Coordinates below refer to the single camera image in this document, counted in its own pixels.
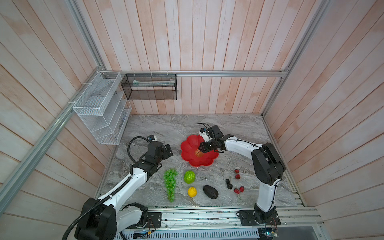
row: green fruit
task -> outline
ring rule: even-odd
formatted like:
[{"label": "green fruit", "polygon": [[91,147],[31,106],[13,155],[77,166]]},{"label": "green fruit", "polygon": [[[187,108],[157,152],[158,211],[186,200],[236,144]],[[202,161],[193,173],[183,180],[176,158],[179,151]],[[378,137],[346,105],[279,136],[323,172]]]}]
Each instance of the green fruit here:
[{"label": "green fruit", "polygon": [[193,171],[187,171],[184,174],[184,181],[186,183],[193,183],[195,181],[195,173]]}]

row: black wire basket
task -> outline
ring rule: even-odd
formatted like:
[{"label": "black wire basket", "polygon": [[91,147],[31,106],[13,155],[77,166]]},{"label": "black wire basket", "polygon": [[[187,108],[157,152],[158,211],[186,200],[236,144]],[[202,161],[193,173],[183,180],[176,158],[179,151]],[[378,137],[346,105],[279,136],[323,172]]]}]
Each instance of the black wire basket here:
[{"label": "black wire basket", "polygon": [[176,74],[125,74],[121,86],[128,100],[177,100]]}]

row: avocado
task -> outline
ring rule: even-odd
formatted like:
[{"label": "avocado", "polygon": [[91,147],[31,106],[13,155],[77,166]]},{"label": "avocado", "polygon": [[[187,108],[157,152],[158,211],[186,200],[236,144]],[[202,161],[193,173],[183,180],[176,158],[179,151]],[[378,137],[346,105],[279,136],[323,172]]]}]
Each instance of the avocado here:
[{"label": "avocado", "polygon": [[214,187],[205,185],[203,191],[209,198],[216,199],[218,197],[218,191]]}]

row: red tray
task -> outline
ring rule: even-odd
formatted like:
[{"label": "red tray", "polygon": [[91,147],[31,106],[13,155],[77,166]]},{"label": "red tray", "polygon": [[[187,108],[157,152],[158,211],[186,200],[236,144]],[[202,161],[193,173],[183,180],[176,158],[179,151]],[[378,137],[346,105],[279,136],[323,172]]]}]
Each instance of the red tray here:
[{"label": "red tray", "polygon": [[204,139],[200,135],[190,135],[186,141],[181,144],[181,157],[188,161],[191,166],[210,166],[218,157],[218,152],[210,151],[202,153],[199,145]]}]

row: yellow lemon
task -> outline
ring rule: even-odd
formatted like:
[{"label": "yellow lemon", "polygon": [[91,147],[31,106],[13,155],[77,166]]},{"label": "yellow lemon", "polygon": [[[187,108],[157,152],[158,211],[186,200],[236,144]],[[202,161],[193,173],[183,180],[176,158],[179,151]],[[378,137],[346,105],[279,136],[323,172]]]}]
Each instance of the yellow lemon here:
[{"label": "yellow lemon", "polygon": [[190,188],[188,189],[188,195],[189,195],[190,197],[194,197],[194,196],[196,196],[196,194],[197,194],[197,190],[196,190],[196,188],[194,188],[194,187],[190,187]]}]

